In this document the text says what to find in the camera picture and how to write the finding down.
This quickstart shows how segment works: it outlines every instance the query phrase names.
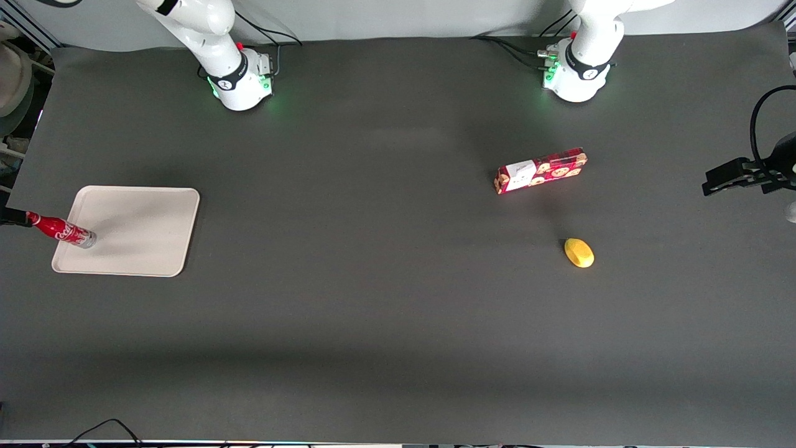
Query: gray table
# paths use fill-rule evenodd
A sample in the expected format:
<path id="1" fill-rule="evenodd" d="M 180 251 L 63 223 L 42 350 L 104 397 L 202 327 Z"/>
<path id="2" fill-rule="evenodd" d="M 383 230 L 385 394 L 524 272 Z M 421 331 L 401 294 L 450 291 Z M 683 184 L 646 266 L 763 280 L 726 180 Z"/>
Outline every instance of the gray table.
<path id="1" fill-rule="evenodd" d="M 170 279 L 55 274 L 50 240 L 2 229 L 2 438 L 117 417 L 150 439 L 796 443 L 794 196 L 700 191 L 794 81 L 781 25 L 628 37 L 588 104 L 464 39 L 290 47 L 242 113 L 186 51 L 55 57 L 11 206 L 202 202 Z M 793 100 L 761 114 L 765 153 Z M 580 176 L 492 190 L 575 146 Z"/>

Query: white tray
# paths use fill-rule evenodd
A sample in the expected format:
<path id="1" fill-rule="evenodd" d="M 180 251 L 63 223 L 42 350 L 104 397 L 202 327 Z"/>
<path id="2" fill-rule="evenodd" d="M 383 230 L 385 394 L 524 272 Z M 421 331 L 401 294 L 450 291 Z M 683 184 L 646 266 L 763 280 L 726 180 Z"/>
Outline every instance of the white tray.
<path id="1" fill-rule="evenodd" d="M 83 187 L 67 219 L 93 230 L 97 243 L 58 242 L 53 270 L 174 277 L 185 265 L 198 207 L 193 188 Z"/>

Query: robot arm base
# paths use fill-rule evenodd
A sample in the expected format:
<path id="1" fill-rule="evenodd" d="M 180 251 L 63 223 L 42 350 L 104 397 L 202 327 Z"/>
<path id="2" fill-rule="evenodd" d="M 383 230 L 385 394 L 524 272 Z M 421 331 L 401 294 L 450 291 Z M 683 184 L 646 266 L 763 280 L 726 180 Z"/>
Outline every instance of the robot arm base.
<path id="1" fill-rule="evenodd" d="M 271 58 L 253 49 L 243 49 L 240 54 L 240 73 L 233 73 L 235 82 L 228 77 L 208 77 L 213 95 L 230 110 L 244 111 L 255 107 L 273 94 Z"/>
<path id="2" fill-rule="evenodd" d="M 546 57 L 547 66 L 542 87 L 552 90 L 562 100 L 582 103 L 590 100 L 605 85 L 605 76 L 611 66 L 604 64 L 588 68 L 577 61 L 569 61 L 570 57 L 558 58 L 558 54 L 568 53 L 571 43 L 572 39 L 566 38 L 548 45 L 546 52 L 539 53 L 540 57 Z"/>

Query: green indicator light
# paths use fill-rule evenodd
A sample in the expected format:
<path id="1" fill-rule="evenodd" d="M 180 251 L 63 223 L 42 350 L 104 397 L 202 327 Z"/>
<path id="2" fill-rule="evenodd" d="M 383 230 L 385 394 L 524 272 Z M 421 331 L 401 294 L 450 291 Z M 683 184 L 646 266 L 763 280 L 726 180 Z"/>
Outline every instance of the green indicator light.
<path id="1" fill-rule="evenodd" d="M 259 83 L 263 86 L 263 88 L 268 88 L 268 77 L 265 75 L 260 75 Z"/>
<path id="2" fill-rule="evenodd" d="M 213 85 L 213 82 L 210 80 L 209 77 L 207 78 L 207 82 L 208 82 L 208 84 L 210 84 L 210 88 L 213 90 L 213 96 L 218 98 L 218 92 L 216 91 L 216 86 Z"/>

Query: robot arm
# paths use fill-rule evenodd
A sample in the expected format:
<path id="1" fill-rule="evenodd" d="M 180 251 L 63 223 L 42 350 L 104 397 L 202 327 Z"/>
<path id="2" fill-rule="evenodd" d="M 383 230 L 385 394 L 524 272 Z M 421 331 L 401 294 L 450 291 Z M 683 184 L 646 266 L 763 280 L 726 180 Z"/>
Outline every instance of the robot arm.
<path id="1" fill-rule="evenodd" d="M 59 7 L 82 0 L 38 0 Z M 271 59 L 229 37 L 235 24 L 230 0 L 136 0 L 179 39 L 205 69 L 213 94 L 233 111 L 256 106 L 272 93 Z"/>
<path id="2" fill-rule="evenodd" d="M 760 185 L 763 193 L 779 189 L 796 191 L 796 132 L 782 137 L 771 155 L 763 159 L 757 148 L 757 115 L 769 96 L 784 90 L 796 90 L 796 84 L 781 85 L 766 92 L 752 109 L 749 123 L 749 141 L 754 160 L 739 157 L 705 173 L 702 184 L 705 196 L 735 187 Z"/>
<path id="3" fill-rule="evenodd" d="M 625 35 L 620 14 L 652 10 L 674 0 L 569 0 L 580 17 L 575 39 L 566 38 L 540 51 L 548 58 L 545 88 L 564 100 L 579 103 L 591 99 L 605 85 L 608 64 Z"/>

